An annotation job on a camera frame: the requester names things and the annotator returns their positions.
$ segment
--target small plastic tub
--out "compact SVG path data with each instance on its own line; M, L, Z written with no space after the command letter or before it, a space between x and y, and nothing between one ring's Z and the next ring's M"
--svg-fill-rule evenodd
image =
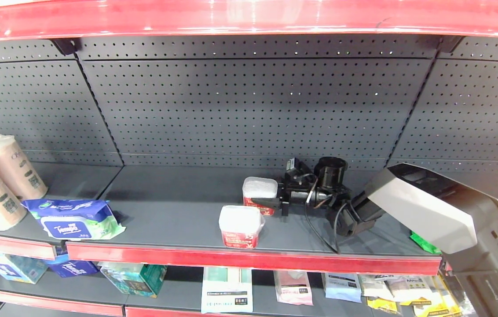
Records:
M265 218L259 208L251 206L223 206L219 225L223 244L235 249L255 249Z
M275 198L278 192L278 183L274 179L261 177L247 177L243 182L243 205L259 208L262 215L274 215L275 210L253 203L253 198Z

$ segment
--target blue package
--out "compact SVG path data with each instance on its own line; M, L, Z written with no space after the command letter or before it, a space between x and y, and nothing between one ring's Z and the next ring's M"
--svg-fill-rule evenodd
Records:
M106 240L125 229L104 200L28 199L22 206L56 239Z
M90 261L70 260L67 251L58 251L54 260L43 260L60 277L94 274L99 271Z

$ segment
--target red label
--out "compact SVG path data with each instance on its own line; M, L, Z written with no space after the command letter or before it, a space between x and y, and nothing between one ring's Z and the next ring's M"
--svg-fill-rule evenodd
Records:
M257 241L259 241L259 235L257 234L246 235L245 233L222 231L221 237L226 247L235 247L237 249L254 249L257 247Z
M257 207L261 211L261 215L274 215L275 210L269 207L265 207L263 205L257 205L256 203L253 203L253 201L250 198L243 197L243 205L245 206L251 206L251 207Z

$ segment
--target teal box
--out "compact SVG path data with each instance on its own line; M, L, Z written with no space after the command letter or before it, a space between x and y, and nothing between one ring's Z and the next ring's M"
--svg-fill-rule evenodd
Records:
M157 298L167 273L166 265L101 262L100 271L122 293Z
M7 280L36 284L47 269L40 259L0 253L0 275Z

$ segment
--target store shelf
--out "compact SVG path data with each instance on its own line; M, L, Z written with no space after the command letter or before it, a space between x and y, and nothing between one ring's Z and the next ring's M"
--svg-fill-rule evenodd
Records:
M392 217L374 229L339 239L341 255L330 253L312 233L303 211L266 218L255 250L227 249L218 227L221 207L242 203L245 177L275 177L281 170L125 166L103 199L124 216L126 231L110 241L68 242L70 257L91 261L166 265L223 265L256 269L303 269L361 273L436 273L440 257L427 255ZM373 171L350 170L345 184L362 189ZM330 237L323 211L311 221Z
M126 317L195 317L200 315L202 268L169 267L165 282L156 299L131 295L126 301ZM386 316L373 311L364 303L353 303L338 299L326 299L320 273L308 273L313 297L313 306L278 303L272 271L253 271L253 313L237 315L252 316Z
M95 199L121 169L55 163L32 165L48 185L46 198L50 199ZM0 231L0 251L3 253L53 259L55 253L52 245L58 243L59 240L48 237L30 214L11 229Z
M28 317L98 317L91 313L75 313L38 307L4 304L0 309L0 317L28 316Z
M0 40L345 32L498 36L498 0L58 0L0 7Z
M0 276L0 301L45 309L123 316L128 298L101 273L61 278L47 271L36 285Z

